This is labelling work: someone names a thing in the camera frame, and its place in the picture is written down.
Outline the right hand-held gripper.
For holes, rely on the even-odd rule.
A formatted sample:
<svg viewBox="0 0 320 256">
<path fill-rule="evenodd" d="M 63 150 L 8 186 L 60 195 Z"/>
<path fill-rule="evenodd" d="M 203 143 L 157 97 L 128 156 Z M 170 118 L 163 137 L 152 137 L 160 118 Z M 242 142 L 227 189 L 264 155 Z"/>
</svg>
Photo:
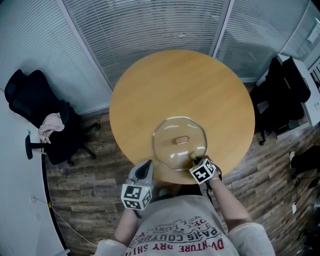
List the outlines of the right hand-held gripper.
<svg viewBox="0 0 320 256">
<path fill-rule="evenodd" d="M 198 185 L 208 182 L 214 176 L 216 166 L 207 155 L 197 156 L 193 161 L 193 166 L 189 170 Z"/>
</svg>

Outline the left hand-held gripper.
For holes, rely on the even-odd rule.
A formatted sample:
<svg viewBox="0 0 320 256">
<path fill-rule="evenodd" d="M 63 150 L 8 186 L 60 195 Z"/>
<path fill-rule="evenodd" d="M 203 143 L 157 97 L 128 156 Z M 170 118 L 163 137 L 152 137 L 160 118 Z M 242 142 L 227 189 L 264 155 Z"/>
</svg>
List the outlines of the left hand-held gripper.
<svg viewBox="0 0 320 256">
<path fill-rule="evenodd" d="M 122 185 L 121 201 L 126 209 L 143 211 L 152 199 L 154 163 L 151 159 L 134 166 Z"/>
</svg>

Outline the octagonal glass lid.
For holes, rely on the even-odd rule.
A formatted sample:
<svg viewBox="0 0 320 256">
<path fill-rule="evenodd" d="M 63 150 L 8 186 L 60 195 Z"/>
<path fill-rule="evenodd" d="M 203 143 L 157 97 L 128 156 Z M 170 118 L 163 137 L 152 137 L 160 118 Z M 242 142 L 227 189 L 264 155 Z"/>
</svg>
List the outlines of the octagonal glass lid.
<svg viewBox="0 0 320 256">
<path fill-rule="evenodd" d="M 193 166 L 189 154 L 203 156 L 208 150 L 205 130 L 193 119 L 174 116 L 165 119 L 152 135 L 154 157 L 173 171 L 187 171 Z"/>
</svg>

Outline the person's right forearm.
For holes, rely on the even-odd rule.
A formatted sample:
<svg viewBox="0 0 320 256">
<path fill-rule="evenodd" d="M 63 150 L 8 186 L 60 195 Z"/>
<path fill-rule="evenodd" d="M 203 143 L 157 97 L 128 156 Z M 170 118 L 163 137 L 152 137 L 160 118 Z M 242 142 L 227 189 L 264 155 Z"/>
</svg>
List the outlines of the person's right forearm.
<svg viewBox="0 0 320 256">
<path fill-rule="evenodd" d="M 229 231 L 242 224 L 252 222 L 245 207 L 218 177 L 211 179 L 209 185 Z"/>
</svg>

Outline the person's left forearm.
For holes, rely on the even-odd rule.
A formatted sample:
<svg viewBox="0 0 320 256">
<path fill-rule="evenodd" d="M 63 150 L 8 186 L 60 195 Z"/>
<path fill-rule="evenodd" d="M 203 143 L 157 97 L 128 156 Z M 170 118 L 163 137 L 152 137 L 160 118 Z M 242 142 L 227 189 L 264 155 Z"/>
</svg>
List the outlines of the person's left forearm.
<svg viewBox="0 0 320 256">
<path fill-rule="evenodd" d="M 139 218 L 132 209 L 125 209 L 114 233 L 114 239 L 129 246 L 138 230 Z"/>
</svg>

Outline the person's dark trousers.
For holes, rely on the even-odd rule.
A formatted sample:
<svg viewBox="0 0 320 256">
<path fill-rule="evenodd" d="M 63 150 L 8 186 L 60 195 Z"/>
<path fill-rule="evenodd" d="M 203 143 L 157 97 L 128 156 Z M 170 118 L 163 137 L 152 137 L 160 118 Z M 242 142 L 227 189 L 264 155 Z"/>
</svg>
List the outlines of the person's dark trousers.
<svg viewBox="0 0 320 256">
<path fill-rule="evenodd" d="M 203 196 L 203 193 L 201 192 L 201 189 L 200 189 L 199 185 L 197 185 L 197 184 L 182 184 L 179 187 L 176 194 L 173 194 L 169 190 L 171 197 L 159 197 L 159 190 L 157 191 L 158 195 L 154 196 L 154 198 L 151 199 L 150 203 L 154 203 L 154 202 L 162 201 L 162 200 L 167 200 L 167 199 L 170 199 L 173 197 L 179 197 L 179 196 Z"/>
</svg>

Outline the person's printed beige shirt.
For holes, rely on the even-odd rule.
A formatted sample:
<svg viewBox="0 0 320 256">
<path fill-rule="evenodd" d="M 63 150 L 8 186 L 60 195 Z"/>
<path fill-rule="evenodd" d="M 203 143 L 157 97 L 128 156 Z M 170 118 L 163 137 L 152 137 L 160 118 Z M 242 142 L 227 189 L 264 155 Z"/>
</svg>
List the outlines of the person's printed beige shirt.
<svg viewBox="0 0 320 256">
<path fill-rule="evenodd" d="M 94 256 L 276 255 L 262 225 L 244 223 L 225 233 L 207 198 L 183 195 L 148 205 L 128 246 L 101 240 Z"/>
</svg>

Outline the black office chair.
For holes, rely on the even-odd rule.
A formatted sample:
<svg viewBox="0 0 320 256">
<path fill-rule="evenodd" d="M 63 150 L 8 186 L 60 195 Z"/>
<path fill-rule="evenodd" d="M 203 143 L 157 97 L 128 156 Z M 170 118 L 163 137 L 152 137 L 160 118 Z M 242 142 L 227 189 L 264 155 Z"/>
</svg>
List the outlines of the black office chair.
<svg viewBox="0 0 320 256">
<path fill-rule="evenodd" d="M 50 135 L 51 143 L 35 143 L 31 142 L 29 136 L 25 138 L 28 159 L 32 159 L 35 149 L 44 149 L 53 165 L 67 162 L 73 166 L 71 158 L 80 149 L 85 150 L 92 159 L 97 157 L 85 145 L 88 140 L 86 134 L 91 129 L 100 129 L 101 125 L 95 122 L 82 127 L 82 117 L 69 102 L 56 97 L 42 71 L 35 70 L 26 75 L 18 69 L 9 79 L 4 95 L 9 108 L 38 129 L 49 114 L 60 113 L 64 129 Z"/>
<path fill-rule="evenodd" d="M 265 80 L 250 92 L 255 115 L 255 129 L 261 133 L 262 146 L 266 135 L 290 129 L 290 123 L 304 118 L 302 104 L 311 96 L 303 76 L 290 56 L 281 62 L 271 60 Z"/>
</svg>

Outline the pink crumpled cloth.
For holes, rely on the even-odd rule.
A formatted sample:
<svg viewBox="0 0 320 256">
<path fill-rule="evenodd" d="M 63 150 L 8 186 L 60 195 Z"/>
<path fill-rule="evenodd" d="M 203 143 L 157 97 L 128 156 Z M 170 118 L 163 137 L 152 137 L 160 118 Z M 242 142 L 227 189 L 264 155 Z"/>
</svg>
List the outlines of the pink crumpled cloth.
<svg viewBox="0 0 320 256">
<path fill-rule="evenodd" d="M 53 132 L 61 132 L 65 128 L 62 122 L 61 114 L 51 113 L 43 121 L 38 129 L 39 138 L 43 143 L 50 144 L 50 136 Z"/>
</svg>

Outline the white window blind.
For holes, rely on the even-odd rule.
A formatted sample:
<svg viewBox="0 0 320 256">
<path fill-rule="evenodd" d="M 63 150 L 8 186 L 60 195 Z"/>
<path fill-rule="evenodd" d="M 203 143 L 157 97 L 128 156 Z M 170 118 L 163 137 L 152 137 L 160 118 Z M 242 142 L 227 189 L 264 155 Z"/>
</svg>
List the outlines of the white window blind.
<svg viewBox="0 0 320 256">
<path fill-rule="evenodd" d="M 314 43 L 308 37 L 316 24 L 320 24 L 320 0 L 310 0 L 301 20 L 281 50 L 281 54 L 292 56 L 312 65 L 320 57 L 320 35 Z"/>
<path fill-rule="evenodd" d="M 79 114 L 110 104 L 112 90 L 58 0 L 0 1 L 0 90 L 17 70 L 42 71 L 54 94 Z"/>
<path fill-rule="evenodd" d="M 230 0 L 213 57 L 243 82 L 257 81 L 285 47 L 310 0 Z"/>
<path fill-rule="evenodd" d="M 212 55 L 230 0 L 62 0 L 114 87 L 138 60 L 160 51 Z"/>
</svg>

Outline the white paper sheet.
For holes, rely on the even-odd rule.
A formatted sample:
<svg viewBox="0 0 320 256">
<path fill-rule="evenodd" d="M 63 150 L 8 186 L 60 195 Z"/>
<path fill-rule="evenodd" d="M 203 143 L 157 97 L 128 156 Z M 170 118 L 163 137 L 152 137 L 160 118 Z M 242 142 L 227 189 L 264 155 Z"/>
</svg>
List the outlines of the white paper sheet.
<svg viewBox="0 0 320 256">
<path fill-rule="evenodd" d="M 313 44 L 318 36 L 320 35 L 320 24 L 316 24 L 315 27 L 312 29 L 310 35 L 308 36 L 307 40 Z"/>
</svg>

